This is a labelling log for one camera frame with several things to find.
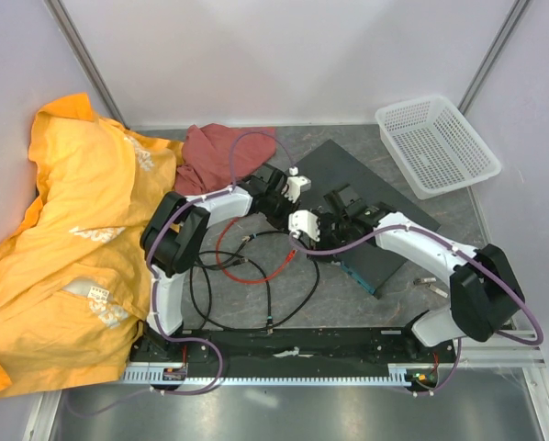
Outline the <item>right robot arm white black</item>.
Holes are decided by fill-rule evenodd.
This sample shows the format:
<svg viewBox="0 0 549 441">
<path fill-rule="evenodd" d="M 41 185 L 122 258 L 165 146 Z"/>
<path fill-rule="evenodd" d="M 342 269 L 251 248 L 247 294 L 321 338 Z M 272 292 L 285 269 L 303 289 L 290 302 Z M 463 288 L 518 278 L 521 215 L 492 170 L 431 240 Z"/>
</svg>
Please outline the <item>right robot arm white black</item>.
<svg viewBox="0 0 549 441">
<path fill-rule="evenodd" d="M 396 254 L 448 287 L 447 306 L 408 324 L 409 333 L 400 341 L 407 359 L 422 361 L 436 345 L 455 338 L 484 343 L 525 301 L 507 256 L 497 246 L 476 248 L 447 239 L 387 204 L 367 205 L 348 185 L 328 192 L 324 200 L 328 209 L 317 211 L 316 250 L 341 248 L 370 235 L 364 246 Z"/>
</svg>

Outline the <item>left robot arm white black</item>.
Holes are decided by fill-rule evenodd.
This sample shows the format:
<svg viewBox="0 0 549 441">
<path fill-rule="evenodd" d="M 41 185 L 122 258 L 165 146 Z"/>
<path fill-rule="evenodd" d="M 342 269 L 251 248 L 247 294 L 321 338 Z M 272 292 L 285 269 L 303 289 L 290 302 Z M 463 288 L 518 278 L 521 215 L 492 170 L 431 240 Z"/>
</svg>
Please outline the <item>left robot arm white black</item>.
<svg viewBox="0 0 549 441">
<path fill-rule="evenodd" d="M 197 196 L 165 194 L 140 237 L 151 271 L 151 309 L 146 319 L 155 335 L 151 351 L 162 361 L 182 351 L 182 296 L 185 274 L 196 262 L 207 230 L 217 223 L 260 214 L 276 230 L 288 230 L 311 181 L 293 167 L 287 173 L 269 164 L 224 188 Z"/>
</svg>

